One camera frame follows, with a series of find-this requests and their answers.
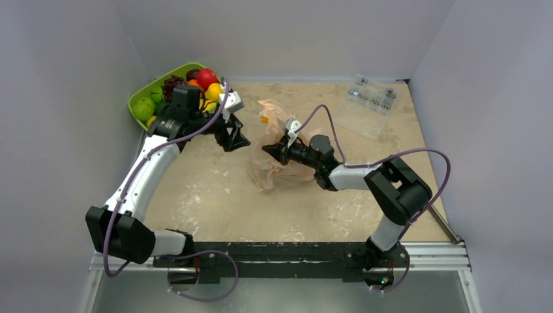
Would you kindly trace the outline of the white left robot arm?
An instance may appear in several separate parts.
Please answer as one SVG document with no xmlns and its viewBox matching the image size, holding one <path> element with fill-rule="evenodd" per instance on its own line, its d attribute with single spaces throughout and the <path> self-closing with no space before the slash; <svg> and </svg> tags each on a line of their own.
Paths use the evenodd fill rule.
<svg viewBox="0 0 553 313">
<path fill-rule="evenodd" d="M 225 152 L 250 145 L 241 134 L 235 113 L 244 104 L 239 93 L 227 86 L 214 108 L 201 104 L 201 91 L 179 85 L 173 100 L 147 129 L 142 151 L 115 193 L 85 215 L 93 246 L 98 253 L 143 264 L 150 257 L 169 255 L 177 266 L 194 260 L 193 239 L 177 230 L 150 230 L 144 223 L 151 198 L 167 169 L 187 142 L 212 134 Z"/>
</svg>

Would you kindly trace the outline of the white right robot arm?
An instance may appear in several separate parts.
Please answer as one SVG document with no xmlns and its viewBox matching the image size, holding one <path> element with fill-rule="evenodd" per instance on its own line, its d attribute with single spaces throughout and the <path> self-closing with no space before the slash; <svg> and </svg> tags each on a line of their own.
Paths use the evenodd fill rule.
<svg viewBox="0 0 553 313">
<path fill-rule="evenodd" d="M 401 158 L 369 167 L 347 167 L 335 158 L 335 150 L 325 135 L 313 136 L 308 144 L 288 136 L 262 150 L 282 165 L 294 161 L 315 170 L 314 178 L 324 190 L 367 190 L 372 193 L 383 217 L 368 238 L 366 256 L 382 265 L 391 258 L 392 248 L 408 222 L 432 198 L 430 187 Z"/>
</svg>

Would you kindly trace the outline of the translucent orange plastic bag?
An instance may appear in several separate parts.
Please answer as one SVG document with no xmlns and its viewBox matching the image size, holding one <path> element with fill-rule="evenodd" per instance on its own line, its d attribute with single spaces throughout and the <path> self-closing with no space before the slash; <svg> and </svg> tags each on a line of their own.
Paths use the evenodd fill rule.
<svg viewBox="0 0 553 313">
<path fill-rule="evenodd" d="M 260 192 L 286 190 L 314 179 L 314 170 L 290 161 L 282 165 L 262 147 L 278 143 L 284 135 L 286 122 L 296 118 L 287 107 L 276 100 L 259 100 L 259 119 L 263 128 L 252 142 L 248 176 Z"/>
</svg>

